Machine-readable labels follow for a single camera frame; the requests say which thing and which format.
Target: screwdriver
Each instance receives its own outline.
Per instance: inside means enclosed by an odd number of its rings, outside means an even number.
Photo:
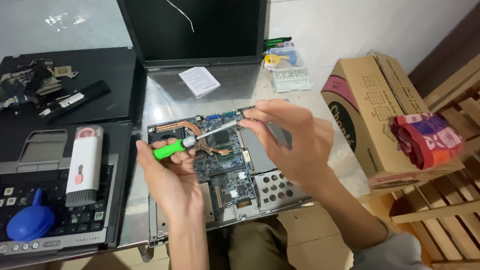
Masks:
[[[176,141],[175,143],[173,143],[171,145],[166,145],[162,148],[153,150],[153,155],[155,156],[155,158],[157,160],[164,159],[166,157],[169,157],[169,156],[175,154],[176,152],[184,151],[188,147],[194,146],[196,143],[198,143],[198,141],[201,138],[205,138],[209,135],[212,135],[212,134],[217,133],[217,132],[222,131],[222,130],[226,130],[226,129],[231,128],[231,127],[236,126],[236,125],[237,125],[237,121],[233,120],[231,122],[223,124],[221,127],[217,128],[217,129],[209,131],[209,132],[207,132],[203,135],[190,136],[190,137],[187,137],[183,140],[180,139],[180,140]]]

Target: hand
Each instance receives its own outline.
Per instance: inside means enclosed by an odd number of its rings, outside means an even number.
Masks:
[[[151,145],[144,141],[136,143],[137,162],[144,170],[148,190],[165,212],[170,224],[177,221],[183,223],[187,217],[204,218],[202,191],[193,168],[195,150],[176,152],[160,162],[153,156],[153,149],[176,141],[177,139],[170,138]]]
[[[328,120],[313,117],[309,109],[281,99],[259,100],[255,109],[246,110],[240,125],[250,128],[265,148],[268,158],[292,183],[307,194],[322,184],[332,150],[334,130]],[[279,145],[265,123],[275,123],[292,134],[292,147]]]

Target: instruction paper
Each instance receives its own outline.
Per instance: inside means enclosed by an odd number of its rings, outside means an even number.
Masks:
[[[194,67],[179,75],[197,98],[220,87],[220,83],[204,67]]]

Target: wire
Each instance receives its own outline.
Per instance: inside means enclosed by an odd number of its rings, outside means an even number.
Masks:
[[[174,8],[176,8],[180,13],[183,14],[183,16],[185,16],[185,18],[187,18],[189,20],[190,25],[192,26],[192,31],[195,33],[195,30],[193,29],[193,24],[192,24],[192,21],[190,20],[190,18],[185,13],[183,13],[183,11],[181,9],[177,8],[174,4],[172,4],[172,2],[170,2],[170,0],[167,0],[167,2],[170,3],[170,5],[172,5]]]

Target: green screwdriver handle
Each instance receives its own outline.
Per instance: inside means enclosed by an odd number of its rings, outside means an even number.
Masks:
[[[176,152],[183,151],[185,149],[186,148],[183,147],[182,140],[178,140],[174,144],[166,145],[162,148],[153,150],[153,155],[155,156],[156,160],[162,160],[175,154]]]

